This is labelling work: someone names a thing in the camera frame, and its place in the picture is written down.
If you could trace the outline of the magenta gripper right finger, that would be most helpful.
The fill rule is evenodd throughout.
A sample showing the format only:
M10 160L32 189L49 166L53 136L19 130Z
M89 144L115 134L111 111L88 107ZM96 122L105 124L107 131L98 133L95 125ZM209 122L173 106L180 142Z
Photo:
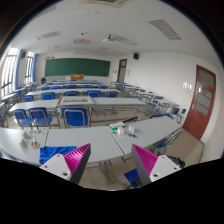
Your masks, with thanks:
M166 155L157 156L135 144L132 145L131 154L143 186L180 170Z

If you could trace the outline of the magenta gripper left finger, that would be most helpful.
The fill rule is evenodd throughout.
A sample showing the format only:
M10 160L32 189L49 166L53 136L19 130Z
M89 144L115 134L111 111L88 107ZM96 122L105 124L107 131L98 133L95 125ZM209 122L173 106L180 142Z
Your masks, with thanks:
M74 184L78 184L90 154L91 146L86 144L71 150L65 155L55 154L41 166L41 169L68 180Z

